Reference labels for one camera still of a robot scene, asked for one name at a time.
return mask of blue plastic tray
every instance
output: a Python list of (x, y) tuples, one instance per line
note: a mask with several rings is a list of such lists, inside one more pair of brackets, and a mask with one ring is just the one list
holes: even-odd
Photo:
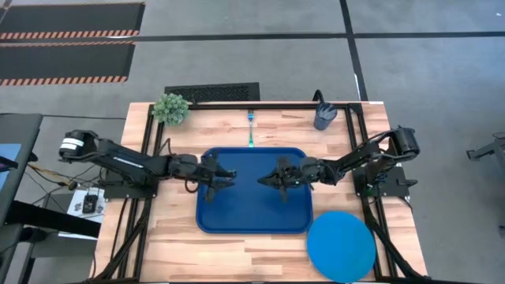
[(305, 153), (297, 148), (212, 148), (218, 162), (236, 170), (235, 185), (218, 191), (212, 203), (204, 200), (206, 185), (198, 188), (196, 223), (207, 233), (219, 234), (301, 234), (312, 222), (310, 188), (302, 185), (288, 189), (283, 203), (278, 190), (257, 182), (269, 174), (279, 156), (299, 166)]

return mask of green plant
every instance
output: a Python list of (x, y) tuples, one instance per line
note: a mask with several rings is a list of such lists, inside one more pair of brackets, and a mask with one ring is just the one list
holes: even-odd
[(155, 103), (152, 115), (165, 125), (180, 125), (189, 114), (188, 102), (182, 95), (163, 94)]

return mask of wooden table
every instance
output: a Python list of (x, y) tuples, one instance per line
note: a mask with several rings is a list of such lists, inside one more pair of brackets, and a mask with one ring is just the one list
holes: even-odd
[[(130, 104), (122, 145), (140, 151), (148, 106), (149, 103)], [(382, 103), (362, 103), (362, 106), (369, 136), (389, 130)], [(338, 159), (351, 151), (344, 114), (339, 114), (323, 132), (313, 128), (313, 119), (314, 110), (256, 110), (254, 143), (258, 147), (296, 147), (308, 156), (325, 159)], [(153, 151), (155, 128), (153, 126), (151, 132), (149, 154)], [(162, 141), (168, 136), (174, 153), (200, 156), (216, 146), (245, 147), (249, 141), (247, 110), (195, 110), (182, 125), (165, 128)], [(347, 211), (363, 218), (351, 174), (347, 174), (336, 187), (314, 184), (314, 188), (314, 218), (325, 211)], [(383, 198), (383, 202), (391, 240), (413, 268), (425, 275), (425, 263), (410, 209), (396, 197)], [(107, 204), (96, 246), (97, 272), (109, 262), (122, 203), (123, 200), (112, 200)], [(128, 207), (129, 204), (117, 247), (125, 234)], [(139, 206), (137, 217), (142, 207)], [(206, 234), (196, 225), (195, 210), (196, 194), (187, 193), (182, 181), (169, 180), (160, 184), (148, 224), (141, 281), (327, 280), (309, 262), (305, 234)], [(380, 241), (378, 243), (383, 274), (388, 275), (383, 247)], [(133, 273), (136, 247), (134, 244), (130, 251), (126, 275)], [(372, 271), (365, 279), (373, 279)]]

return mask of blue round plate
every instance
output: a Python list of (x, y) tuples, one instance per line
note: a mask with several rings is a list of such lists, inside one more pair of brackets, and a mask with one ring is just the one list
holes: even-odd
[(325, 277), (335, 282), (355, 282), (372, 269), (376, 243), (360, 219), (333, 211), (322, 214), (312, 223), (307, 251)]

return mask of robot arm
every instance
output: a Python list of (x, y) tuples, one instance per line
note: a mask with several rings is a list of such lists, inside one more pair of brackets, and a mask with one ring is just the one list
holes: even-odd
[(59, 155), (63, 162), (91, 162), (120, 174), (123, 182), (136, 187), (150, 185), (153, 181), (176, 178), (209, 186), (208, 200), (214, 191), (233, 185), (234, 170), (224, 170), (216, 161), (217, 155), (202, 156), (201, 163), (195, 155), (169, 154), (150, 156), (117, 145), (112, 140), (101, 139), (92, 131), (73, 130), (65, 134)]
[[(399, 127), (370, 138), (338, 160), (303, 158), (299, 168), (280, 157), (276, 168), (258, 182), (279, 190), (286, 201), (286, 190), (289, 188), (313, 182), (337, 185), (348, 171), (365, 166), (367, 181), (370, 186), (375, 186), (396, 163), (409, 161), (419, 154), (419, 146), (413, 134), (413, 129)], [(389, 148), (380, 149), (380, 142), (386, 138), (389, 138)]]

